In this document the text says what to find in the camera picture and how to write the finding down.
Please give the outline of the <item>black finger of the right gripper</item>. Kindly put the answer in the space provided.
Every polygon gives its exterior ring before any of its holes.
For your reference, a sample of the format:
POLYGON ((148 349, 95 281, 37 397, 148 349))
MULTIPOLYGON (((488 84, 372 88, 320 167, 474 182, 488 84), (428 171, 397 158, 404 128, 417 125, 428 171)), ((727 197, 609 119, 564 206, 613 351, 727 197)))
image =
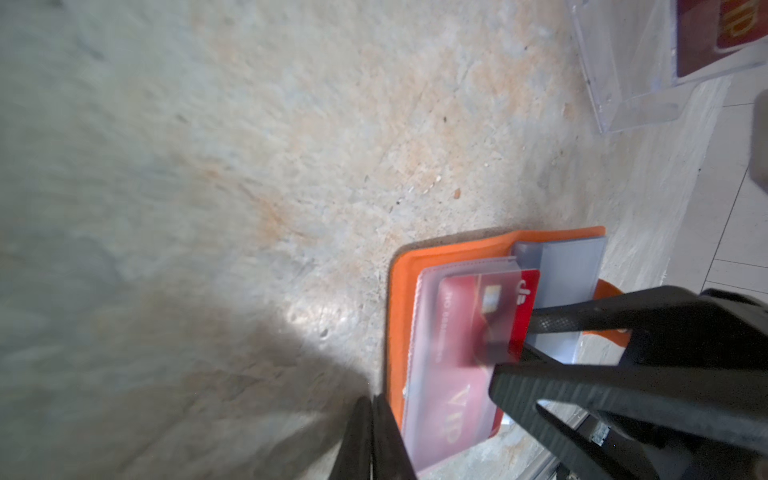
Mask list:
POLYGON ((765 369, 767 304, 706 289, 661 286, 573 305, 537 309, 528 332, 628 330, 622 365, 765 369))
POLYGON ((491 400, 580 479, 764 479, 767 371, 558 363, 496 367, 491 400), (578 406, 627 437, 609 449, 560 420, 578 406))

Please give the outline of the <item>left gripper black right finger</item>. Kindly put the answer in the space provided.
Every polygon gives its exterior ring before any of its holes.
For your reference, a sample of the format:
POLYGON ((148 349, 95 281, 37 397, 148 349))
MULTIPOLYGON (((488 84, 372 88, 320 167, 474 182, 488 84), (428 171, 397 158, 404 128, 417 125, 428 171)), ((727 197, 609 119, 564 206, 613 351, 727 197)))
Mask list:
POLYGON ((417 479, 393 411, 384 394, 379 394, 373 399, 373 479, 417 479))

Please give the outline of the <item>clear acrylic card display stand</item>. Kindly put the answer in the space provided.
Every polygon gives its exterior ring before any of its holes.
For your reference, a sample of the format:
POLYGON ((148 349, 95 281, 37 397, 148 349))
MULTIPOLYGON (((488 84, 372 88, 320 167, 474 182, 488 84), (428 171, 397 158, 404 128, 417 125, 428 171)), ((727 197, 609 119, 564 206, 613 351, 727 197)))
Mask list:
POLYGON ((678 77, 676 2, 568 2, 601 132, 674 121, 700 83, 766 65, 767 42, 678 77))

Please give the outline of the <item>orange card holder wallet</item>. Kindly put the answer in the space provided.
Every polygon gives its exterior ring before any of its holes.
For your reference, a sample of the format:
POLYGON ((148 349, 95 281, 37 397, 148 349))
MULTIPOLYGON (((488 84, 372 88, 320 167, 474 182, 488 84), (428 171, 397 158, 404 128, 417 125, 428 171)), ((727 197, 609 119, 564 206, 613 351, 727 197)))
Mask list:
POLYGON ((577 334, 536 334, 537 308, 616 294, 599 277, 602 226, 513 231, 399 255, 389 281, 386 394, 411 464, 424 474, 495 436, 496 365, 540 347, 570 364, 577 334))

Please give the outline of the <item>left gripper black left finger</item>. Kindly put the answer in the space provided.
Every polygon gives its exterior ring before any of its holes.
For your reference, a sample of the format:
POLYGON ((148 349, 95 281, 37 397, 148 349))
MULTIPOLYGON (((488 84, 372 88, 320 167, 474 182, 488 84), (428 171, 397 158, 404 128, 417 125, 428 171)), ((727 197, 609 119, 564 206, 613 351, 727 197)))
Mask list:
POLYGON ((372 401, 360 397, 347 423, 329 480, 369 480, 373 445, 372 401))

